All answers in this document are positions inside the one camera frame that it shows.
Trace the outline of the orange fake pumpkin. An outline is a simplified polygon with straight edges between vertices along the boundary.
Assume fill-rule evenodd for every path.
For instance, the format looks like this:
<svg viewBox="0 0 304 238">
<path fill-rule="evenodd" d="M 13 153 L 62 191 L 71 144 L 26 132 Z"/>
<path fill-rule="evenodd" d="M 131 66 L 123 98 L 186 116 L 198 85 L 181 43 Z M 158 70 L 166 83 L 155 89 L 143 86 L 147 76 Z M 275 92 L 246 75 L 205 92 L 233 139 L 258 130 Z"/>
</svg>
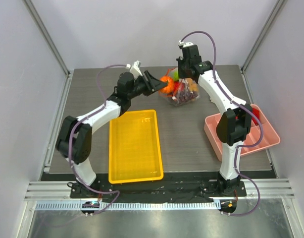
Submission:
<svg viewBox="0 0 304 238">
<path fill-rule="evenodd" d="M 163 76 L 160 81 L 166 83 L 166 86 L 160 89 L 160 94 L 171 94 L 174 91 L 174 81 L 170 76 Z"/>
</svg>

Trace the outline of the clear zip top bag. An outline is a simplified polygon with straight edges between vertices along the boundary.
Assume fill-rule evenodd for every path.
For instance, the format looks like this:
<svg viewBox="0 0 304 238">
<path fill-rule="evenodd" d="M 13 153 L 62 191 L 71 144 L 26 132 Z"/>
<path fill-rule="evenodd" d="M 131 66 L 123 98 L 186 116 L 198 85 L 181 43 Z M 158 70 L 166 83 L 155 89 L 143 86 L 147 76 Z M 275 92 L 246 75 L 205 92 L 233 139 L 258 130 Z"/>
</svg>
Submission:
<svg viewBox="0 0 304 238">
<path fill-rule="evenodd" d="M 170 68 L 160 81 L 167 84 L 158 94 L 169 103 L 180 106 L 196 101 L 200 97 L 197 83 L 191 78 L 180 78 L 178 68 Z"/>
</svg>

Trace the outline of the red fake fruit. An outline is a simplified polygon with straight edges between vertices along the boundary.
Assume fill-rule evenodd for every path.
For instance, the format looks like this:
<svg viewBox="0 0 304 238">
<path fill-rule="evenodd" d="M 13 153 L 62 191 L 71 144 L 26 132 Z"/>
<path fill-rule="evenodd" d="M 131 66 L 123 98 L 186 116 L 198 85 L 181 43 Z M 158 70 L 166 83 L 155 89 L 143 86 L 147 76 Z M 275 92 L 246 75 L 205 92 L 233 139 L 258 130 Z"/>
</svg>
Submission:
<svg viewBox="0 0 304 238">
<path fill-rule="evenodd" d="M 173 94 L 176 94 L 177 92 L 184 91 L 186 87 L 186 83 L 184 81 L 176 81 L 174 82 L 174 89 L 173 89 Z"/>
</svg>

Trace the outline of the purple fake grapes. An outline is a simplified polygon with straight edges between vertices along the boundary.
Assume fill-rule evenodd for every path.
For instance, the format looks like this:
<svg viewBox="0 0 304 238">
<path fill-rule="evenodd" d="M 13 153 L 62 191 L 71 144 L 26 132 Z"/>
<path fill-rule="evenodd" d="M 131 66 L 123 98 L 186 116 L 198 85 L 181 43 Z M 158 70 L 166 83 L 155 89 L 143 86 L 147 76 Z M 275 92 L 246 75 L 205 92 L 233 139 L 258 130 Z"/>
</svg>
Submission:
<svg viewBox="0 0 304 238">
<path fill-rule="evenodd" d="M 189 90 L 184 90 L 181 92 L 177 92 L 175 97 L 177 100 L 177 104 L 180 105 L 197 100 L 199 97 L 199 93 L 191 93 Z"/>
</svg>

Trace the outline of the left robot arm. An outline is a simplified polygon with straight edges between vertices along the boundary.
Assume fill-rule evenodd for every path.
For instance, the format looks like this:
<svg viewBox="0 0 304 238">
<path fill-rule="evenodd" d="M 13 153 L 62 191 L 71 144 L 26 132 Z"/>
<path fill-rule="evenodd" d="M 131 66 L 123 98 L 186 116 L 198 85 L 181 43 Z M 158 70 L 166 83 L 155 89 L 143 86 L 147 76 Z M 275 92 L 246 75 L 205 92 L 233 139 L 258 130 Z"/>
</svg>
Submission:
<svg viewBox="0 0 304 238">
<path fill-rule="evenodd" d="M 166 82 L 153 77 L 148 71 L 139 76 L 124 72 L 120 74 L 113 93 L 101 106 L 83 116 L 67 116 L 63 120 L 55 148 L 68 161 L 76 177 L 76 185 L 87 197 L 93 198 L 101 193 L 100 182 L 89 160 L 93 134 L 123 115 L 130 108 L 133 98 L 149 96 L 166 86 Z"/>
</svg>

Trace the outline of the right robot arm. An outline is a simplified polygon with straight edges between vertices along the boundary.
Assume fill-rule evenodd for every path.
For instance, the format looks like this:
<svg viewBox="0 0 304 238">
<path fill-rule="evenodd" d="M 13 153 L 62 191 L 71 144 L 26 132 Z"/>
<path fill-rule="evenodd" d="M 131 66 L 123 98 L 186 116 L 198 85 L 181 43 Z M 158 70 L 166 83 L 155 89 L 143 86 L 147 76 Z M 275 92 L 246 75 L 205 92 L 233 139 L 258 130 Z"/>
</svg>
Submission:
<svg viewBox="0 0 304 238">
<path fill-rule="evenodd" d="M 215 66 L 202 60 L 197 45 L 179 42 L 179 48 L 182 51 L 177 59 L 179 77 L 193 79 L 206 91 L 221 114 L 216 134 L 222 143 L 222 160 L 215 192 L 230 195 L 240 185 L 238 166 L 241 148 L 251 129 L 252 107 L 228 90 Z"/>
</svg>

